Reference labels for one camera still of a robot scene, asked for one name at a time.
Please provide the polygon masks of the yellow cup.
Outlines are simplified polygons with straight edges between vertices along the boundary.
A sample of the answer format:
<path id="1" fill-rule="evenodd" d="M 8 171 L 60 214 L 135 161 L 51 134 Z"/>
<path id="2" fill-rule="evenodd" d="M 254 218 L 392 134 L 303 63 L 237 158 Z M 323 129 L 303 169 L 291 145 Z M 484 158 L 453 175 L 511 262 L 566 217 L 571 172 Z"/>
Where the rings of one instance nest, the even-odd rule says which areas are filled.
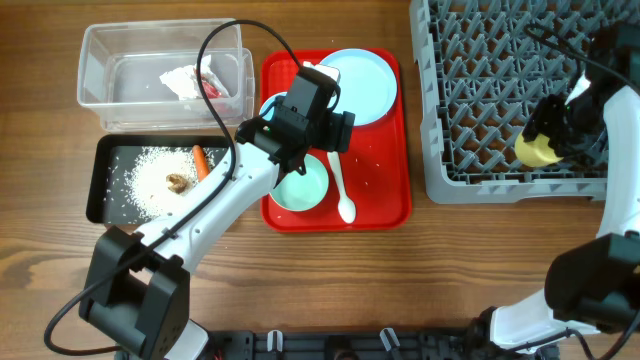
<path id="1" fill-rule="evenodd" d="M 556 155 L 555 150 L 549 145 L 550 139 L 538 134 L 533 140 L 526 141 L 524 132 L 521 132 L 515 141 L 515 154 L 517 159 L 525 166 L 538 168 L 559 163 L 562 157 Z"/>

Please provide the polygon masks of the light blue plate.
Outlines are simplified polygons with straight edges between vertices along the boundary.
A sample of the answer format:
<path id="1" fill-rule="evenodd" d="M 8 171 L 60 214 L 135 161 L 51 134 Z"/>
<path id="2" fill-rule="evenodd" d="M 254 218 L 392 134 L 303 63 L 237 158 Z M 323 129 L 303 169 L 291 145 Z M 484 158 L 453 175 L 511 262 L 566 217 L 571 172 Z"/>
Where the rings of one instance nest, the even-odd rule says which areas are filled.
<path id="1" fill-rule="evenodd" d="M 364 49 L 343 49 L 323 58 L 320 65 L 339 71 L 341 94 L 335 110 L 353 113 L 356 127 L 381 120 L 394 105 L 396 76 L 381 56 Z"/>

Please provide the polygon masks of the light blue bowl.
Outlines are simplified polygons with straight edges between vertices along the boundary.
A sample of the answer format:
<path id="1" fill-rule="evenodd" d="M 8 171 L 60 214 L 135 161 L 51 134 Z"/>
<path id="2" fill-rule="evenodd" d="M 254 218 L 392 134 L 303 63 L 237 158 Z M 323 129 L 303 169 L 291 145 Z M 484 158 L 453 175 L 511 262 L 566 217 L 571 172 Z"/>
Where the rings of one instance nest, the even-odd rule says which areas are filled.
<path id="1" fill-rule="evenodd" d="M 274 115 L 275 101 L 278 97 L 285 97 L 286 92 L 279 92 L 270 96 L 261 106 L 259 115 L 266 121 L 270 121 Z"/>

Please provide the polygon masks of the green bowl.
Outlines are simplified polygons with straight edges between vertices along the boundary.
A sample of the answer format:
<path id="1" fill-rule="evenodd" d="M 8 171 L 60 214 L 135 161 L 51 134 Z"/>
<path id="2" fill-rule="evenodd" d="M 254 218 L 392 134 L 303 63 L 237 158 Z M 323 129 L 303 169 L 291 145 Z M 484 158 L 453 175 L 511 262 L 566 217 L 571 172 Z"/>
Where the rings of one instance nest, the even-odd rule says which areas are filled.
<path id="1" fill-rule="evenodd" d="M 321 203 L 328 192 L 329 176 L 324 164 L 307 154 L 304 165 L 304 175 L 291 172 L 270 192 L 271 199 L 288 211 L 310 210 Z"/>

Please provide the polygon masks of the white plastic spoon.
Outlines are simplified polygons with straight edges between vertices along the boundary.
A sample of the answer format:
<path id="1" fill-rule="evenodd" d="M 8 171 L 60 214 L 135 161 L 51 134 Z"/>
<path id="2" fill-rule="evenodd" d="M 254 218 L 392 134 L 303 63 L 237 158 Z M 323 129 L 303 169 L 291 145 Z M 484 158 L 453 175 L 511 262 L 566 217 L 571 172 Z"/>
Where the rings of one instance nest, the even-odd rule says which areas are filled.
<path id="1" fill-rule="evenodd" d="M 327 159 L 339 193 L 337 205 L 339 215 L 345 223 L 352 224 L 356 218 L 356 206 L 346 192 L 339 154 L 337 152 L 328 152 Z"/>

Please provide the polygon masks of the red foil wrapper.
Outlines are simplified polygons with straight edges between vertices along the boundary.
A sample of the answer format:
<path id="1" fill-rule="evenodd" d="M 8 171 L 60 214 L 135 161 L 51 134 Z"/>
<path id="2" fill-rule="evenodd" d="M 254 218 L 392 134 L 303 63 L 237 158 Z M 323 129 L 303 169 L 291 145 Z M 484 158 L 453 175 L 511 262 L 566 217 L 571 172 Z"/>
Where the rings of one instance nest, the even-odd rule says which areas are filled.
<path id="1" fill-rule="evenodd" d="M 227 97 L 226 88 L 220 82 L 219 78 L 210 70 L 202 69 L 201 84 L 204 88 L 205 94 L 209 99 Z"/>

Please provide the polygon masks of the orange carrot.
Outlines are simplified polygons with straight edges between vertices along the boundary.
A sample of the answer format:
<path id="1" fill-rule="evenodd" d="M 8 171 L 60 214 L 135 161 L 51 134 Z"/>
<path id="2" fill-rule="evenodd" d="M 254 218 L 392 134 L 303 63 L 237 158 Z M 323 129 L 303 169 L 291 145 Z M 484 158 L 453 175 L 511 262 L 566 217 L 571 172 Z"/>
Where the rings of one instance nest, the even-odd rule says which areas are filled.
<path id="1" fill-rule="evenodd" d="M 196 168 L 198 181 L 202 182 L 210 173 L 209 163 L 207 161 L 206 154 L 203 148 L 199 145 L 193 146 L 192 154 L 194 157 L 194 164 Z"/>

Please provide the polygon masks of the white napkin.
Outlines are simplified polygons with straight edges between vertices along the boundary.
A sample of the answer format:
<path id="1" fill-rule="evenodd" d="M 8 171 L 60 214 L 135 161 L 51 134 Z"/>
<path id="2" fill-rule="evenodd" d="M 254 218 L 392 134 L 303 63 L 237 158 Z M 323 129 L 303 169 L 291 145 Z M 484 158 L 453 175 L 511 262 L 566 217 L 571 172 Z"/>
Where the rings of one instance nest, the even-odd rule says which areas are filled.
<path id="1" fill-rule="evenodd" d="M 207 55 L 202 59 L 201 71 L 202 69 L 210 70 L 214 73 L 211 70 L 211 55 Z M 179 100 L 191 100 L 202 97 L 197 85 L 195 65 L 186 65 L 167 71 L 159 76 L 159 80 L 163 85 L 167 86 L 174 94 L 176 94 Z M 227 97 L 225 98 L 230 98 L 231 95 L 227 88 L 226 91 Z"/>

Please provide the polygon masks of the brown food scrap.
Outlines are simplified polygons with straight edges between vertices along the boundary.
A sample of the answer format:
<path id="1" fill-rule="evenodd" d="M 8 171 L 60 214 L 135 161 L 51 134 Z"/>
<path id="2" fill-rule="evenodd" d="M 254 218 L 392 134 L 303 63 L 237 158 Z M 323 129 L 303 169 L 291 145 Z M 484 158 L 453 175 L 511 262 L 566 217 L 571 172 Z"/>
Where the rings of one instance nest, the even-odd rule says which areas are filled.
<path id="1" fill-rule="evenodd" d="M 190 182 L 185 177 L 175 173 L 168 174 L 165 182 L 168 190 L 175 194 L 182 194 L 190 185 Z"/>

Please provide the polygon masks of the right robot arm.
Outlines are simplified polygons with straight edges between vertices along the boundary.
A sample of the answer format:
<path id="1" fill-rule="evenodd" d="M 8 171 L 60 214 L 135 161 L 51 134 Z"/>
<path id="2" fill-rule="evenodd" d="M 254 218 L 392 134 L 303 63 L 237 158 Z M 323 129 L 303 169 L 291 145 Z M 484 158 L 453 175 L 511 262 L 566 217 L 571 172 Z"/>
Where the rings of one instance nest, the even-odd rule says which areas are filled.
<path id="1" fill-rule="evenodd" d="M 619 337 L 614 358 L 639 330 L 639 27 L 618 21 L 592 34 L 581 53 L 553 29 L 525 26 L 532 40 L 575 60 L 568 96 L 542 99 L 518 135 L 518 159 L 541 167 L 606 152 L 605 205 L 594 240 L 559 255 L 544 287 L 509 306 L 486 309 L 469 325 L 466 359 L 535 358 L 576 338 Z"/>

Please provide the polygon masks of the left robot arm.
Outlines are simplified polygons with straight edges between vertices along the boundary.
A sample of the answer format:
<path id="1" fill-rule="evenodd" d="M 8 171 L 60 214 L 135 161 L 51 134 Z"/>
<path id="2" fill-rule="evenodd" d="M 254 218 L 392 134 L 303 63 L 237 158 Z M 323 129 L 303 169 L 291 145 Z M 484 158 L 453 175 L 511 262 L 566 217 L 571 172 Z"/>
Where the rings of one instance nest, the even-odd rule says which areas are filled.
<path id="1" fill-rule="evenodd" d="M 340 72 L 302 66 L 270 119 L 243 122 L 216 168 L 186 196 L 183 209 L 98 240 L 79 315 L 137 359 L 214 359 L 210 333 L 190 318 L 192 273 L 232 223 L 289 174 L 303 176 L 312 149 L 344 152 L 354 114 L 337 113 Z"/>

